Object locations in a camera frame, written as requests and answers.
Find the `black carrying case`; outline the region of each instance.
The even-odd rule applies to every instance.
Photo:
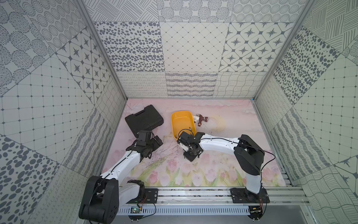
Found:
[[[164,123],[163,117],[153,105],[146,106],[136,114],[128,115],[125,120],[136,138],[140,130],[151,131]]]

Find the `star tile pattern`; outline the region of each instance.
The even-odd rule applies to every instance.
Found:
[[[1,98],[0,132],[61,162],[93,104],[56,55]]]
[[[214,97],[253,97],[266,72],[219,72]]]
[[[110,72],[87,28],[75,35],[56,55],[89,100],[96,104],[107,85]]]
[[[160,22],[166,72],[217,72],[227,23]]]
[[[267,72],[293,23],[230,23],[221,72]]]
[[[357,70],[340,55],[294,106],[334,163],[358,155]]]
[[[358,156],[342,160],[334,166],[353,194],[358,198]]]

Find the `enclosure wall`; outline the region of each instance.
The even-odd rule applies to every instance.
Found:
[[[127,97],[251,99],[306,0],[85,0]]]
[[[358,221],[357,15],[357,1],[316,1],[256,101],[320,223]]]
[[[74,223],[125,104],[72,0],[0,3],[0,223]]]

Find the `pink floral mat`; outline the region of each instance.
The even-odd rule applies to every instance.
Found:
[[[142,180],[145,186],[245,186],[246,175],[237,159],[225,153],[204,151],[200,158],[189,162],[183,150],[176,143],[170,116],[173,112],[188,110],[192,114],[209,117],[198,132],[219,137],[250,136],[262,149],[272,152],[265,134],[255,114],[250,100],[180,100],[180,99],[129,99],[124,109],[103,172],[111,168],[125,153],[125,149],[135,140],[124,118],[137,113],[152,104],[164,118],[164,124],[153,133],[163,141],[163,145],[145,158],[126,177]],[[273,158],[266,153],[264,164]],[[267,164],[262,172],[264,186],[286,186],[276,161]]]

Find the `yellow tray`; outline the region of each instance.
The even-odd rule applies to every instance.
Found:
[[[173,129],[173,137],[178,140],[179,135],[181,134],[181,130],[188,134],[196,134],[197,131],[195,129],[195,124],[193,120],[193,115],[189,111],[178,111],[174,112],[171,115],[171,127]]]

